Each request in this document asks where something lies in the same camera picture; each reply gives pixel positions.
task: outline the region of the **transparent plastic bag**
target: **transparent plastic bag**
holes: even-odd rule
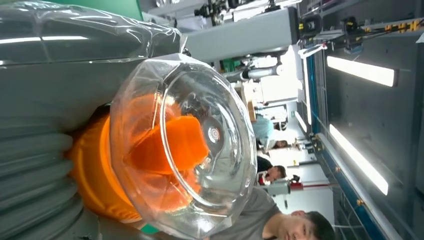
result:
[[[46,1],[0,4],[0,65],[127,62],[180,53],[173,27]]]

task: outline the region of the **white wall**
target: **white wall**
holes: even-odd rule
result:
[[[291,102],[287,104],[288,125],[287,130],[284,131],[285,140],[289,143],[294,142],[295,137],[304,135],[302,129],[299,127],[296,117],[292,117],[291,111],[295,111],[296,103]],[[275,149],[269,152],[271,156],[271,163],[273,165],[292,166],[293,160],[301,162],[308,162],[313,154],[308,154],[307,150],[290,150],[290,149]],[[287,168],[287,175],[300,176],[301,182],[314,182],[314,184],[328,183],[321,166],[319,164],[309,164],[297,166],[295,168]],[[288,209],[284,205],[284,196],[277,195],[274,201],[283,213],[289,214],[297,210],[318,211],[326,217],[331,224],[334,224],[334,204],[333,192],[327,187],[305,188],[302,191],[292,191],[291,194],[286,195]]]

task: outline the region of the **orange cylinder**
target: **orange cylinder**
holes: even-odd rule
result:
[[[74,136],[72,149],[67,153],[74,163],[71,175],[87,208],[124,223],[136,222],[141,217],[112,170],[109,132],[110,118],[106,114]]]
[[[160,104],[155,104],[157,101],[155,95],[136,98],[122,116],[124,121],[132,121],[131,130],[125,136],[131,147],[129,152],[124,153],[122,161],[138,172],[130,178],[136,178],[139,186],[143,186],[141,197],[144,202],[151,209],[168,212],[187,206],[191,196],[178,183],[168,164],[160,133]],[[178,105],[170,104],[166,114],[166,135],[174,164],[184,181],[199,192],[193,168],[209,154],[202,126],[193,116],[181,116]],[[74,144],[67,153],[74,162],[71,175],[76,179],[78,191],[90,210],[124,223],[136,222],[142,218],[112,169],[110,128],[110,115],[105,112],[74,134]]]

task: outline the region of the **person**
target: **person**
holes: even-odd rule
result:
[[[257,173],[265,172],[266,176],[265,179],[269,182],[273,182],[277,179],[282,179],[287,177],[286,175],[286,168],[284,168],[281,165],[273,166],[271,162],[264,157],[257,156]]]
[[[335,240],[330,222],[317,211],[282,213],[263,189],[253,187],[231,227],[210,240]]]
[[[262,149],[264,153],[270,149],[284,148],[284,141],[275,139],[280,131],[275,129],[274,123],[270,119],[258,114],[256,121],[252,122],[252,127],[256,138],[256,148]]]

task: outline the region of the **ceiling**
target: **ceiling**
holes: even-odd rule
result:
[[[369,0],[324,17],[324,27],[355,16],[361,22],[393,22],[422,16],[422,0]],[[417,36],[386,36],[368,40],[359,55],[327,50],[326,54],[399,70],[397,87],[386,87],[325,68],[328,121],[351,141],[389,183],[387,196],[352,167],[381,211],[405,239],[408,225],[424,239],[424,46]]]

